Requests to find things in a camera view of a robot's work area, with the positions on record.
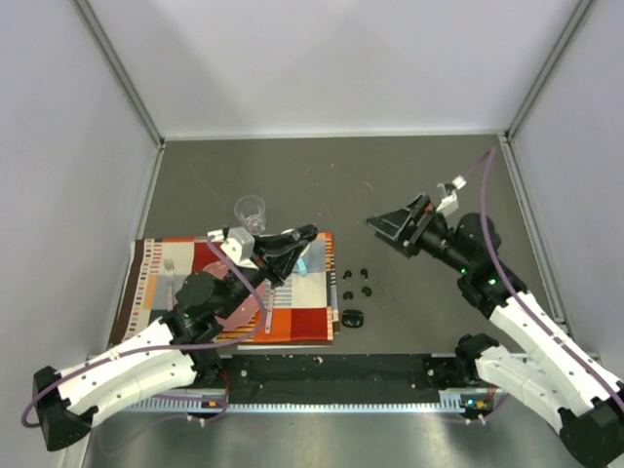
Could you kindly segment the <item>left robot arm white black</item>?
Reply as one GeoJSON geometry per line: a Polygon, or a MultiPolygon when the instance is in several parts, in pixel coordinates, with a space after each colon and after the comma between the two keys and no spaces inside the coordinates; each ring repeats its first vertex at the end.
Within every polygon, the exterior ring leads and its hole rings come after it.
{"type": "Polygon", "coordinates": [[[208,233],[208,249],[228,269],[224,277],[189,274],[174,306],[135,336],[74,367],[34,373],[22,425],[40,429],[46,450],[54,452],[142,400],[215,384],[221,373],[216,338],[223,321],[248,298],[264,312],[258,287],[264,282],[283,286],[318,234],[313,224],[276,235],[253,235],[243,227],[208,233]]]}

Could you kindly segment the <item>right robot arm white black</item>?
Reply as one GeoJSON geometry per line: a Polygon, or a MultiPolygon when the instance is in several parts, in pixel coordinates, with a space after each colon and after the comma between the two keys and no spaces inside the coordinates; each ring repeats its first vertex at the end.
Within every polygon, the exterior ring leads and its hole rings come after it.
{"type": "Polygon", "coordinates": [[[366,224],[399,254],[427,253],[457,271],[462,297],[529,358],[522,362],[484,333],[466,335],[455,349],[457,378],[502,389],[540,416],[582,466],[608,466],[623,454],[622,378],[582,350],[499,260],[486,215],[469,213],[450,227],[447,214],[420,194],[366,224]]]}

